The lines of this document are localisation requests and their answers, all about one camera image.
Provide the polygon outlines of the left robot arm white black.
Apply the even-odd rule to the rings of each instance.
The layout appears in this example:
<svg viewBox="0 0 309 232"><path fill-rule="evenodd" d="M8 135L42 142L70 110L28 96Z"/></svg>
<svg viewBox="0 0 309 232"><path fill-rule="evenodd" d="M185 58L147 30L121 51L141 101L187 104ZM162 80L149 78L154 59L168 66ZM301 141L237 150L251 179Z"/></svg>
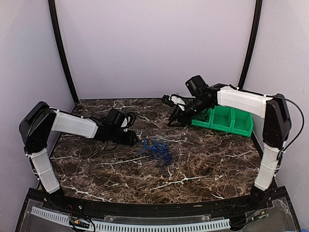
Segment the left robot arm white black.
<svg viewBox="0 0 309 232"><path fill-rule="evenodd" d="M58 211L68 207L68 199L59 192L62 190L56 177L48 153L50 134L58 133L84 137L105 144L134 146L139 139L130 128L136 121L133 112L123 113L112 108L106 116L77 116L38 102L19 124L24 152L38 177L43 190L49 197L49 203Z"/></svg>

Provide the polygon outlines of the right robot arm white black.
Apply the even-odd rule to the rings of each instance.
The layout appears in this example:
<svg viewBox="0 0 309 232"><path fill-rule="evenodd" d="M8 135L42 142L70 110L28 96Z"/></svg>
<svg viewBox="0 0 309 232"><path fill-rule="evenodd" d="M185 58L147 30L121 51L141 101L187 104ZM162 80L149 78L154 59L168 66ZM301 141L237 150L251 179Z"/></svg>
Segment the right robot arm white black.
<svg viewBox="0 0 309 232"><path fill-rule="evenodd" d="M228 132L238 133L249 130L255 133L260 129L263 154L246 205L251 210L266 205L292 127L285 97L254 93L228 84L209 86L200 75L190 78L185 85L190 98L179 94L162 97L163 103L175 108L169 117L169 127L189 126L194 117L211 109L210 124L215 127L222 124Z"/></svg>

